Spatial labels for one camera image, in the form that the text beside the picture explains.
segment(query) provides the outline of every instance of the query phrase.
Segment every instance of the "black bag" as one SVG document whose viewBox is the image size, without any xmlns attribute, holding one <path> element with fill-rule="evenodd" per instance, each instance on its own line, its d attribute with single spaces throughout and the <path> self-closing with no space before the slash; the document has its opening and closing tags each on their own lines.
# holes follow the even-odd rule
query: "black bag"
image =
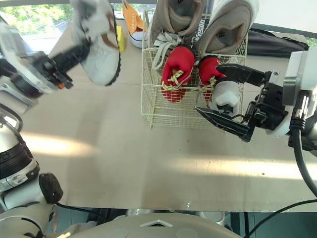
<svg viewBox="0 0 317 238">
<path fill-rule="evenodd" d="M 290 58 L 295 51 L 307 51 L 309 46 L 288 37 L 279 38 L 272 33 L 251 28 L 248 37 L 248 55 Z"/>
</svg>

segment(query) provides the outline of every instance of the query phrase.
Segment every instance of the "table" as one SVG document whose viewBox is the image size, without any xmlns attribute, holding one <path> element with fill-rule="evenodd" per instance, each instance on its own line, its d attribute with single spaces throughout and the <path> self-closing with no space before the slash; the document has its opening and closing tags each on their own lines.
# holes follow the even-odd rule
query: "table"
<svg viewBox="0 0 317 238">
<path fill-rule="evenodd" d="M 123 21 L 118 21 L 128 32 Z M 52 54 L 71 46 L 68 28 Z M 24 115 L 23 136 L 42 172 L 54 173 L 71 206 L 210 211 L 275 211 L 314 199 L 287 137 L 256 129 L 251 142 L 220 130 L 149 128 L 140 114 L 141 49 L 127 39 L 120 76 L 92 84 L 81 66 L 71 90 L 40 98 Z M 288 59 L 248 57 L 283 75 Z M 245 106 L 259 89 L 246 85 Z M 304 152 L 314 179 L 317 163 Z M 317 211 L 310 204 L 292 211 Z"/>
</svg>

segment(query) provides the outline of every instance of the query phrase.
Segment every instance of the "red shoe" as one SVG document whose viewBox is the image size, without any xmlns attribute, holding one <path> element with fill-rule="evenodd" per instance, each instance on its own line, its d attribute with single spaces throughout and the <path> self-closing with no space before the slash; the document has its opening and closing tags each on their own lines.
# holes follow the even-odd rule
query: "red shoe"
<svg viewBox="0 0 317 238">
<path fill-rule="evenodd" d="M 178 46 L 169 54 L 162 74 L 161 90 L 163 96 L 172 103 L 182 100 L 186 86 L 191 80 L 195 57 L 193 52 L 184 46 Z"/>
<path fill-rule="evenodd" d="M 219 73 L 216 69 L 216 66 L 220 64 L 220 60 L 214 56 L 202 58 L 200 61 L 199 78 L 206 102 L 209 102 L 212 95 L 212 91 L 207 89 L 212 88 L 217 79 L 225 77 L 224 74 Z"/>
</svg>

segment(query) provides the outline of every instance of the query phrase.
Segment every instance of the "wire basket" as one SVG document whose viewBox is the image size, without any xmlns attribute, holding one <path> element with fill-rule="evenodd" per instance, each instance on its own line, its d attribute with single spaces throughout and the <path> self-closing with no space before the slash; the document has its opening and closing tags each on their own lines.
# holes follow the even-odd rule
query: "wire basket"
<svg viewBox="0 0 317 238">
<path fill-rule="evenodd" d="M 198 67 L 195 66 L 192 71 L 192 79 L 186 87 L 184 97 L 179 102 L 168 101 L 161 91 L 161 76 L 163 66 L 159 69 L 152 69 L 152 61 L 157 50 L 148 48 L 148 26 L 154 14 L 154 9 L 146 10 L 143 19 L 143 48 L 142 48 L 142 96 L 141 96 L 141 114 L 146 118 L 149 125 L 173 126 L 186 128 L 215 128 L 210 122 L 204 119 L 196 110 L 195 106 L 206 107 L 211 97 L 213 88 L 202 89 L 199 85 Z M 193 45 L 201 36 L 202 29 L 206 29 L 210 15 L 203 14 L 200 24 L 195 31 L 191 44 Z M 247 54 L 247 38 L 241 43 L 235 52 L 235 55 L 216 55 L 221 63 L 237 63 L 244 65 Z M 240 102 L 240 113 L 243 111 L 243 85 L 240 85 L 242 93 Z"/>
</svg>

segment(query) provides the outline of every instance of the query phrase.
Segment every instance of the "gray sneaker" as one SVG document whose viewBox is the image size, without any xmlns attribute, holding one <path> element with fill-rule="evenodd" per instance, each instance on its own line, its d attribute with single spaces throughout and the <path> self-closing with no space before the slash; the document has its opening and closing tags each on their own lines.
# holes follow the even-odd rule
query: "gray sneaker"
<svg viewBox="0 0 317 238">
<path fill-rule="evenodd" d="M 158 0 L 149 26 L 149 47 L 158 47 L 153 68 L 159 68 L 168 49 L 195 32 L 207 0 Z"/>
<path fill-rule="evenodd" d="M 259 10 L 258 0 L 223 0 L 214 9 L 207 29 L 196 43 L 199 57 L 235 54 Z"/>
</svg>

